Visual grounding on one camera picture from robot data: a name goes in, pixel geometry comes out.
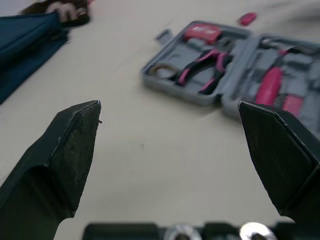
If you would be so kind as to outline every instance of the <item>screwdriver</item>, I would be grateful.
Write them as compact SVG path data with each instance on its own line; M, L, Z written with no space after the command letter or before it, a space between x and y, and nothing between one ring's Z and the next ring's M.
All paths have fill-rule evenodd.
M262 84L257 92L255 102L257 104L264 104L272 106L278 95L281 87L281 80L283 78L283 71L281 63L283 57L288 53L287 51L280 51L280 56L272 65L271 69L266 73L262 79Z

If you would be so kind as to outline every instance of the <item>textured gripper pad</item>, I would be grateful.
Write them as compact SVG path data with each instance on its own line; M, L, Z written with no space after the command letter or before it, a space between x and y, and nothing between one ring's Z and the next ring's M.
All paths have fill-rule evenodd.
M76 112L50 160L50 168L74 211L92 163L99 115L99 104Z
M281 212L309 177L313 165L275 113L246 103L240 104L239 112L255 170Z

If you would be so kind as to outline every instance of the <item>pliers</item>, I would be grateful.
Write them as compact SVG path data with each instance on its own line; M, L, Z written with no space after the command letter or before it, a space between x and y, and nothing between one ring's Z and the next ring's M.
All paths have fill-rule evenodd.
M214 74L211 79L201 88L199 94L210 95L216 89L219 80L224 76L226 66L233 60L233 56L227 52L219 51L217 48L205 50L193 62L182 70L177 78L177 85L184 86L195 74L204 71L211 65L214 66Z

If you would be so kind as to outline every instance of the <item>open tool case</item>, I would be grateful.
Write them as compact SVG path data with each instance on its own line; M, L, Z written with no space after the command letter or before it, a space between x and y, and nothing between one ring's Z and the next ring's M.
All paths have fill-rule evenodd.
M188 35L190 29L202 26L220 29L215 41L197 38L195 32L193 38ZM320 137L319 43L271 34L254 37L242 28L202 21L190 23L175 37L167 29L156 40L163 48L142 69L146 86L203 106L221 99L223 112L237 119L239 101L273 106L291 112ZM231 47L221 49L230 40ZM214 56L181 84L188 66L201 62L214 49L231 56L217 84L203 93L219 70L219 60Z

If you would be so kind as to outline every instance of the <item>blue fabric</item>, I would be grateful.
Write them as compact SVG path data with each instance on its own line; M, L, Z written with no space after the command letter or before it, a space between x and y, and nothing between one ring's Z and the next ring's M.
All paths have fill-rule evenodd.
M0 17L0 104L67 40L56 13Z

